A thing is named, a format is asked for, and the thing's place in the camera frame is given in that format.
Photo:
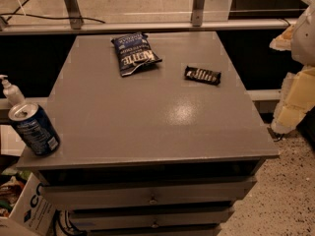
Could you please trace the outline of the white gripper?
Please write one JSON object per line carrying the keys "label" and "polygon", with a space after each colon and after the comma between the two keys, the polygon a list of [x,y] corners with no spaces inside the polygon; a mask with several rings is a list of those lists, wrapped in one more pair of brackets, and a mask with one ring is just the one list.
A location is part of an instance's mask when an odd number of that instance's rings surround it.
{"label": "white gripper", "polygon": [[271,128],[275,133],[294,130],[315,106],[315,3],[312,3],[291,25],[275,37],[270,48],[290,51],[292,59],[304,67],[297,74],[287,73],[283,79],[280,102]]}

